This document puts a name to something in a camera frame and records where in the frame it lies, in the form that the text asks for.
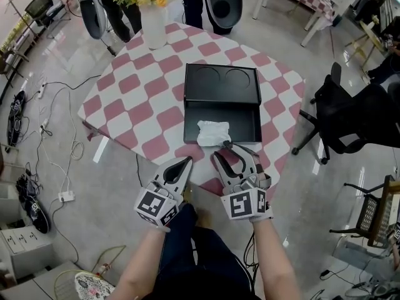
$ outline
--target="black trousers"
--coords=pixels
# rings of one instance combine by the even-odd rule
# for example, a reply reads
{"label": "black trousers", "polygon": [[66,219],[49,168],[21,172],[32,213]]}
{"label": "black trousers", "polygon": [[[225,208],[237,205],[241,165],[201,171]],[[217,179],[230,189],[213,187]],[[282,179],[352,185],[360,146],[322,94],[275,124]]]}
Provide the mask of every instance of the black trousers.
{"label": "black trousers", "polygon": [[119,39],[125,43],[131,40],[129,28],[124,24],[123,12],[128,18],[132,25],[134,33],[137,33],[142,29],[142,21],[139,7],[135,4],[132,6],[118,6],[116,2],[112,0],[101,0],[104,10],[106,10],[107,17],[111,23],[114,32]]}
{"label": "black trousers", "polygon": [[[203,28],[203,20],[201,18],[201,14],[203,13],[203,0],[183,0],[186,24],[197,27],[199,29]],[[210,15],[210,11],[207,7],[208,19],[210,20],[212,27],[214,29],[215,34],[229,34],[232,31],[232,28],[224,29],[219,27],[213,17]]]}
{"label": "black trousers", "polygon": [[371,83],[382,84],[395,73],[400,73],[400,57],[391,54],[379,67],[368,71],[368,76],[371,78]]}

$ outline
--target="white cabinet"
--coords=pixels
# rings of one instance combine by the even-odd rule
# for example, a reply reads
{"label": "white cabinet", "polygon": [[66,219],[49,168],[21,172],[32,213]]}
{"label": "white cabinet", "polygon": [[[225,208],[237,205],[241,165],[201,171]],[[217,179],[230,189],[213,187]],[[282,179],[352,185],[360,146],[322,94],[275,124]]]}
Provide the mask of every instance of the white cabinet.
{"label": "white cabinet", "polygon": [[34,226],[0,231],[0,260],[16,279],[54,264],[51,239]]}

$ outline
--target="dark pants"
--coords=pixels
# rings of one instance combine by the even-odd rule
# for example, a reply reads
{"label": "dark pants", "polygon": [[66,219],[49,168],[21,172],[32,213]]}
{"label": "dark pants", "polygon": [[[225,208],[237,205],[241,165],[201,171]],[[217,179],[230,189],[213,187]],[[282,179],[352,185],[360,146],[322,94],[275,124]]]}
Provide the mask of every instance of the dark pants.
{"label": "dark pants", "polygon": [[[186,24],[197,27],[199,29],[203,28],[203,20],[201,19],[201,14],[203,13],[203,0],[183,0]],[[232,31],[232,28],[224,29],[219,27],[213,17],[210,15],[210,11],[208,9],[208,5],[206,4],[208,18],[214,28],[215,34],[229,34]]]}
{"label": "dark pants", "polygon": [[129,7],[123,5],[118,6],[117,3],[112,0],[101,0],[101,3],[104,10],[106,10],[108,20],[114,32],[118,38],[125,43],[131,40],[131,35],[129,34],[129,28],[124,24],[122,11],[131,23],[134,33],[142,29],[140,10],[137,5],[133,4]]}
{"label": "dark pants", "polygon": [[382,84],[395,73],[400,73],[400,58],[391,54],[379,67],[368,71],[368,76],[371,78],[371,83]]}
{"label": "dark pants", "polygon": [[[250,290],[249,279],[234,254],[214,230],[196,227],[197,218],[193,206],[186,204],[171,220],[171,232],[167,233],[164,242],[155,289],[157,284],[177,274],[207,270]],[[193,258],[191,238],[196,245],[197,265]]]}

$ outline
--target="black chair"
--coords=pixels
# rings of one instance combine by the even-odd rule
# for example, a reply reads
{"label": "black chair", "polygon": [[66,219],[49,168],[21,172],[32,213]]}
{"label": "black chair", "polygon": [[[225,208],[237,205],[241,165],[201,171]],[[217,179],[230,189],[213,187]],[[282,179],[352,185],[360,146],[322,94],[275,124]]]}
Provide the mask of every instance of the black chair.
{"label": "black chair", "polygon": [[[51,23],[54,22],[54,18],[62,11],[65,10],[65,13],[56,21],[56,24],[50,30]],[[54,28],[61,21],[68,21],[69,19],[63,19],[63,17],[67,14],[65,9],[65,5],[61,0],[32,0],[25,9],[26,13],[30,15],[30,17],[36,21],[39,26],[44,26],[50,33],[47,35],[47,38],[54,39],[52,32]]]}
{"label": "black chair", "polygon": [[338,154],[355,153],[367,143],[400,148],[400,83],[391,84],[388,92],[370,84],[351,97],[340,86],[340,78],[341,67],[335,62],[310,101],[316,104],[317,118],[300,110],[314,130],[292,149],[292,154],[297,155],[317,133],[325,151],[321,164],[330,159],[329,147]]}

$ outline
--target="tiled floor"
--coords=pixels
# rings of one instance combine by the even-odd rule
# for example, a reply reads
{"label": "tiled floor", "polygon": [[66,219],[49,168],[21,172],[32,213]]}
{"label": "tiled floor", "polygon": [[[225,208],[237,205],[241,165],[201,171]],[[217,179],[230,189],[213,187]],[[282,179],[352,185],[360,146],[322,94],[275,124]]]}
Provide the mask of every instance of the tiled floor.
{"label": "tiled floor", "polygon": [[[330,72],[334,61],[342,66],[342,85],[350,94],[356,94],[365,86],[361,79],[361,60],[355,58],[349,64],[344,63],[348,53],[353,50],[351,47],[344,50],[344,45],[361,35],[360,30],[347,19],[343,19],[336,27],[317,32],[307,48],[303,48],[300,42],[306,34],[303,27],[311,15],[308,10],[300,6],[288,16],[287,11],[295,6],[292,1],[269,0],[268,7],[261,10],[259,19],[255,21],[251,17],[255,2],[244,0],[242,19],[230,38],[286,63],[306,79],[306,95],[302,104],[304,110],[315,113],[315,107],[309,104],[309,100]],[[182,17],[180,8],[178,3],[175,13],[171,13],[176,15],[177,21],[181,21]],[[204,28],[211,29],[208,19],[204,19]],[[29,97],[39,89],[39,81],[43,78],[76,86],[89,76],[101,74],[113,58],[102,42],[89,37],[81,19],[72,17],[72,21],[64,23],[56,32],[56,39],[42,39],[29,55],[30,63],[21,67],[22,73],[30,77],[27,85]],[[116,51],[123,46],[113,34],[105,40]],[[373,68],[382,60],[382,55],[374,53],[368,66]],[[16,88],[9,90],[0,107],[0,126],[3,130],[6,128],[13,94],[22,83],[20,78],[14,80]],[[93,157],[102,139],[95,137],[89,142],[76,116],[93,84],[94,80],[91,80],[70,92],[77,140],[83,142],[84,154],[79,161],[72,161],[69,170],[71,189],[76,194],[76,200],[56,214],[56,222],[58,228],[76,245],[80,255],[78,264],[84,269],[91,269],[103,249],[127,244],[127,251],[121,254],[109,273],[108,278],[115,282],[129,259],[129,253],[138,245],[146,225],[133,220],[133,204],[139,190],[134,153],[109,141],[99,162],[95,163]],[[37,130],[39,121],[49,116],[50,102],[62,87],[58,84],[48,85],[40,101],[32,100],[27,104],[24,114],[30,118],[28,134]],[[62,91],[53,104],[47,126],[53,136],[44,140],[49,159],[63,168],[68,165],[74,131],[68,113],[67,93],[67,89]],[[294,144],[310,130],[311,125],[299,118]],[[0,141],[6,141],[5,132],[0,135]],[[19,160],[22,163],[29,161],[34,168],[38,160],[38,145],[39,136],[34,133],[19,145]],[[349,221],[353,206],[360,199],[356,197],[355,189],[343,187],[343,183],[376,186],[386,174],[393,173],[395,165],[392,148],[368,144],[352,155],[340,156],[333,152],[328,165],[320,166],[316,162],[317,155],[321,154],[318,146],[319,138],[316,137],[298,156],[288,156],[272,200],[276,217],[274,223],[282,240],[285,240],[284,245],[306,298],[319,289],[326,289],[326,294],[335,296],[343,294],[349,287],[335,277],[329,282],[319,281],[319,275],[325,269],[331,266],[333,269],[344,267],[331,257],[339,235],[329,234],[329,229],[343,228]],[[42,147],[39,149],[39,158],[37,171],[44,186],[39,198],[48,208],[59,191],[64,174],[50,165]],[[155,167],[143,159],[139,159],[139,165],[141,179],[146,182]],[[229,222],[219,199],[212,194],[196,191],[193,199],[195,205],[211,210],[216,231],[235,253],[241,254],[251,233],[250,225],[246,222]],[[55,248],[60,257],[74,260],[74,252],[65,240],[55,232],[51,234],[55,236]],[[358,280],[358,273],[358,270],[349,268],[342,276]]]}

